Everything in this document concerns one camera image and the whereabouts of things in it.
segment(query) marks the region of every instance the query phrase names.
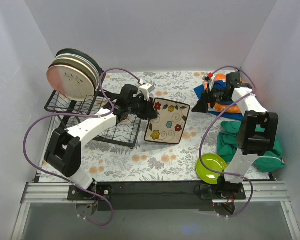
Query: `square plate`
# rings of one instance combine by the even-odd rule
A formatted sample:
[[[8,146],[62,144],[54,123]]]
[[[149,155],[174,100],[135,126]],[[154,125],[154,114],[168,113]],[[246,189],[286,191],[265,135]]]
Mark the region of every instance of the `square plate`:
[[[188,119],[190,105],[156,98],[153,107],[158,118],[148,122],[144,140],[155,143],[179,144]]]

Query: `white wall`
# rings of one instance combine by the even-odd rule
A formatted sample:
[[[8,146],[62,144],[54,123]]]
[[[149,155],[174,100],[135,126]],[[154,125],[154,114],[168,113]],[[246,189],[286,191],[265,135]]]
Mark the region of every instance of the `white wall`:
[[[278,134],[285,181],[300,228],[300,0],[279,0],[253,45],[243,69],[256,81],[257,96],[279,115]]]
[[[25,160],[26,130],[45,115],[52,88],[46,70],[53,55],[23,0],[0,0],[0,240],[10,239],[27,181],[35,176]],[[49,121],[29,139],[35,162],[43,150]]]
[[[25,0],[53,54],[87,52],[104,69],[241,66],[276,0]]]

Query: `green cloth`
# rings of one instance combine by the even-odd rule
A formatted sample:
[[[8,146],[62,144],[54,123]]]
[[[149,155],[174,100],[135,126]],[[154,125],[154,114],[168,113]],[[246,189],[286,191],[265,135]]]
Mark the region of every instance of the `green cloth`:
[[[237,134],[239,132],[241,122],[236,121],[223,121],[221,126],[225,129],[218,135],[216,151],[220,157],[222,157],[227,163],[231,162],[238,149]],[[264,129],[257,127],[256,131],[264,132]],[[273,172],[281,169],[285,166],[282,160],[282,148],[279,140],[276,138],[274,141],[274,147],[271,151],[267,151],[264,157],[258,158],[254,165],[263,173]]]

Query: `black wire dish rack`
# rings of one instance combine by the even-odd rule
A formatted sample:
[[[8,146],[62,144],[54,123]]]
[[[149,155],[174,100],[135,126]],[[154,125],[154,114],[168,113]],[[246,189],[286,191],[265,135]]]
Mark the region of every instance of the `black wire dish rack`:
[[[53,91],[44,109],[52,113],[74,113],[80,115],[95,115],[99,109],[107,103],[100,89],[94,96],[87,96],[84,101],[74,101],[66,98],[57,91]],[[73,127],[88,119],[87,117],[77,116],[57,116],[60,120],[60,127],[64,129]],[[136,115],[129,115],[128,118],[118,125],[105,130],[93,140],[117,144],[134,148],[137,143],[140,130],[141,119]]]

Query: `stack of plates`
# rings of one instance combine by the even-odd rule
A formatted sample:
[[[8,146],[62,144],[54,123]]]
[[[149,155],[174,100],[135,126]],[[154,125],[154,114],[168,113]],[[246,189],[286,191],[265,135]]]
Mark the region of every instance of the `stack of plates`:
[[[49,66],[46,77],[54,90],[70,100],[83,102],[94,96],[102,69],[82,51],[62,49]]]

